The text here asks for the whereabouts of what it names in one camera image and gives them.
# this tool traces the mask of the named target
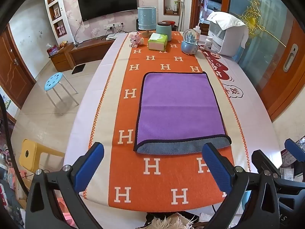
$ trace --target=metal bolt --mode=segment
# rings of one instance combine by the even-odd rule
[[[71,165],[65,165],[64,167],[63,167],[63,171],[69,171],[71,169]]]
[[[40,175],[41,173],[42,173],[42,169],[38,169],[38,170],[35,171],[36,175]]]
[[[269,170],[264,170],[264,174],[266,175],[266,176],[270,176],[271,175],[271,173],[270,173],[270,171]]]
[[[235,170],[236,170],[237,172],[243,172],[243,171],[244,171],[244,169],[243,169],[242,167],[240,167],[240,166],[236,166],[236,167],[235,167]]]

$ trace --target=green canister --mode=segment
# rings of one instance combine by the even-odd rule
[[[158,22],[156,33],[167,35],[167,41],[171,41],[171,25],[169,22]]]

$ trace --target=yellow stool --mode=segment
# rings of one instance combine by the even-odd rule
[[[65,156],[63,152],[56,151],[34,141],[24,139],[19,158],[20,165],[26,168],[28,171],[34,173],[37,169],[39,169],[40,154],[43,152],[59,157]]]

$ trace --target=table lamp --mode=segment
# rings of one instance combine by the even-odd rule
[[[149,30],[156,29],[156,7],[146,6],[138,7],[139,30],[145,30],[142,37],[148,38],[153,32]]]

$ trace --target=blue gripper pad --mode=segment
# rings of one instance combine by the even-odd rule
[[[233,187],[235,173],[234,166],[221,156],[212,143],[206,143],[202,147],[202,157],[211,171],[220,191],[229,194]]]
[[[104,157],[104,146],[95,142],[84,156],[80,156],[73,165],[71,181],[74,184],[75,192],[84,191],[97,167]]]
[[[284,143],[285,149],[294,156],[297,161],[305,162],[305,152],[292,139],[287,139]]]

